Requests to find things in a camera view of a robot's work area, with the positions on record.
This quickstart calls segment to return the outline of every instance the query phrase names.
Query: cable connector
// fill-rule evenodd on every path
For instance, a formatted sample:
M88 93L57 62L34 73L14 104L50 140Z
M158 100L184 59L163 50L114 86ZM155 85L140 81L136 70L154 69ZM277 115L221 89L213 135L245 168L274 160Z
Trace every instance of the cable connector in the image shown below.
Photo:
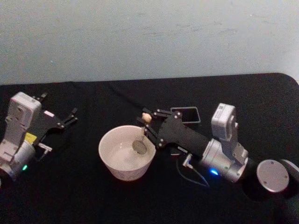
M188 167L188 168L190 168L190 169L193 169L193 166L190 164L190 160L191 160L191 158L192 158L192 155L191 155L191 154L188 154L188 155L186 156L186 159L185 159L185 161L183 162L183 166L184 166L184 167Z

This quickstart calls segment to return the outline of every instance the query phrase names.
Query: blue led light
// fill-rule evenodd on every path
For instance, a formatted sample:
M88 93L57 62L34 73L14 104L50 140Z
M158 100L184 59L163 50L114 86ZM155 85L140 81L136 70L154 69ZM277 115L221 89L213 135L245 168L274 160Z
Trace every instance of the blue led light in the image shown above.
M217 170L215 170L215 169L210 169L210 172L211 172L212 174L214 174L214 175L218 175L218 172L217 172Z

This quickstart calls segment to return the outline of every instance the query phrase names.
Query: black table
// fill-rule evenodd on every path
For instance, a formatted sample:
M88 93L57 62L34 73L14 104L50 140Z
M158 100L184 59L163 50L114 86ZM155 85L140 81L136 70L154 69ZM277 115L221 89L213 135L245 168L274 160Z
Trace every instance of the black table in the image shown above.
M0 192L0 223L274 223L298 198L254 202L239 184L212 176L205 189L179 176L175 159L157 152L134 182L115 179L99 158L98 144L110 129L140 125L141 109L196 106L198 131L212 137L211 117L222 102L236 106L239 142L250 158L289 159L299 164L299 86L284 74L254 74L114 82L67 82L0 86L0 130L9 99L17 92L48 92L44 108L64 118L78 108L79 121L44 141L54 148L29 164L10 189Z

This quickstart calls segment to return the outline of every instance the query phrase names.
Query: wire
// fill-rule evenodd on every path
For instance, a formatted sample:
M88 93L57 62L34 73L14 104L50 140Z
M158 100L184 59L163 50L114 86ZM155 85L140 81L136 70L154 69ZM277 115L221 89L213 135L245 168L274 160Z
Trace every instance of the wire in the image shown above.
M194 170L194 172L195 172L198 176L200 176L201 179L202 179L206 184L203 184L203 183L200 183L200 182L198 182L198 181L189 179L188 177L185 177L185 176L181 173L181 171L179 170L179 168L178 168L178 159L177 159L177 161L176 161L176 166L177 166L178 173L179 173L185 180L190 181L190 182L195 183L195 184L198 184L198 185L203 186L203 187L207 187L207 188L210 187L210 185L209 185L208 182L205 180L205 178L203 177L203 175L201 175L195 168L192 168L192 170Z

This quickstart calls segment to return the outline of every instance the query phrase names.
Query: light blue wall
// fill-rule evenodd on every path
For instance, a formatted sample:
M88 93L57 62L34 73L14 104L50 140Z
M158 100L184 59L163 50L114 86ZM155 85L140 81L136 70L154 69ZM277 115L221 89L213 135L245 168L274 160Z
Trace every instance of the light blue wall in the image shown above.
M299 1L0 2L0 84L256 72L299 79Z

